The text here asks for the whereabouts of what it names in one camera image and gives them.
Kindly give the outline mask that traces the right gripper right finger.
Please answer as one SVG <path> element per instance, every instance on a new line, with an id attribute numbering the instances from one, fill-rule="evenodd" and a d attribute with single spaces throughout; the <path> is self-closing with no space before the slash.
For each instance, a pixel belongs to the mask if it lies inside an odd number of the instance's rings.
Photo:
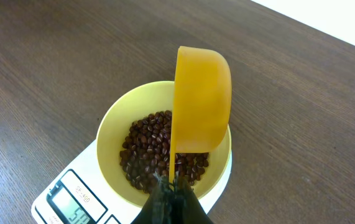
<path id="1" fill-rule="evenodd" d="M 173 180 L 172 223 L 213 224 L 185 177 Z"/>

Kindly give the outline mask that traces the yellow measuring scoop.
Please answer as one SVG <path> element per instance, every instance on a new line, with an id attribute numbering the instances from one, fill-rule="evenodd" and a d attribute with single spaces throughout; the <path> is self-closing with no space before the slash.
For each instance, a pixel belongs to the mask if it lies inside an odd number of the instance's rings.
<path id="1" fill-rule="evenodd" d="M 202 185 L 215 185 L 230 154 L 231 72 L 208 49 L 181 46 L 175 67 L 170 153 L 204 153 L 210 166 Z"/>

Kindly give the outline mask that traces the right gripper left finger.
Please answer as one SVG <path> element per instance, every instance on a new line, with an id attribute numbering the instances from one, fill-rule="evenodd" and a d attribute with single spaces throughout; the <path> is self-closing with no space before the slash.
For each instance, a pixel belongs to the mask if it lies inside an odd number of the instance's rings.
<path id="1" fill-rule="evenodd" d="M 149 198 L 132 224 L 171 224 L 173 190 L 166 176 L 155 176 L 157 181 Z"/>

